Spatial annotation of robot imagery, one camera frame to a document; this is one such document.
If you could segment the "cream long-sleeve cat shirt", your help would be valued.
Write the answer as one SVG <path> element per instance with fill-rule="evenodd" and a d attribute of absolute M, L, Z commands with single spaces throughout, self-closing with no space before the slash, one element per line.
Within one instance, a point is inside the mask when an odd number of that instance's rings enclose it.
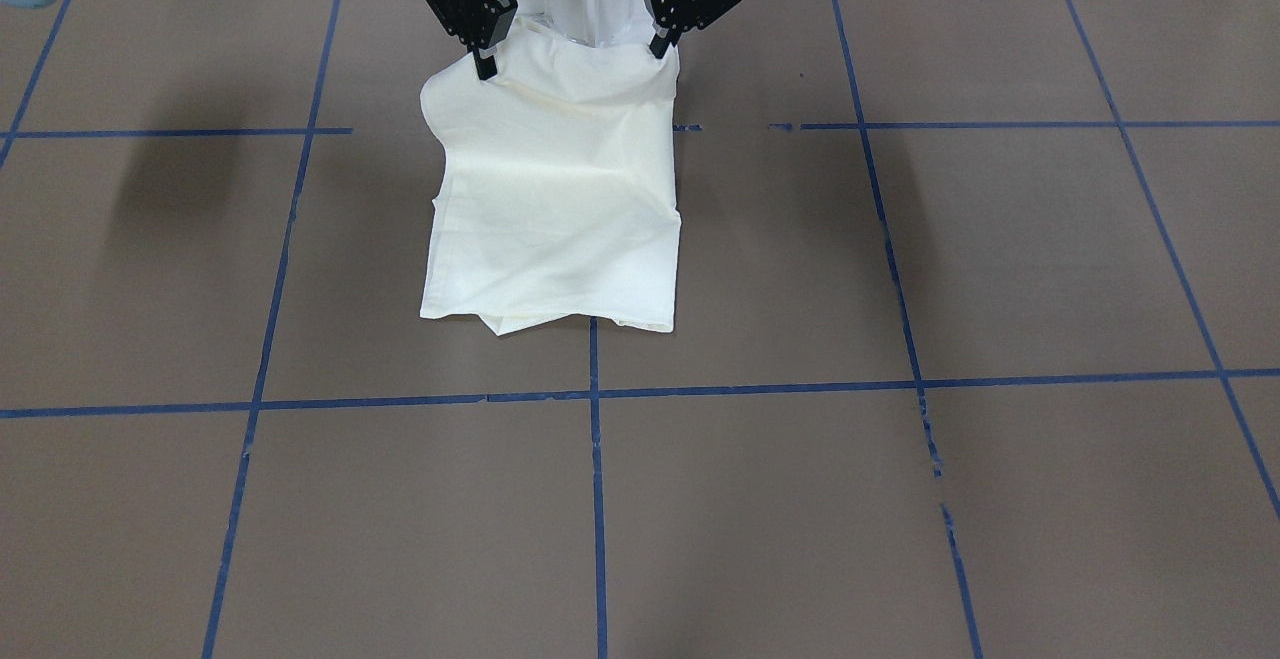
<path fill-rule="evenodd" d="M 471 314 L 498 337 L 576 314 L 668 334 L 677 50 L 586 47 L 518 20 L 497 65 L 481 81 L 458 59 L 420 91 L 444 150 L 420 316 Z"/>

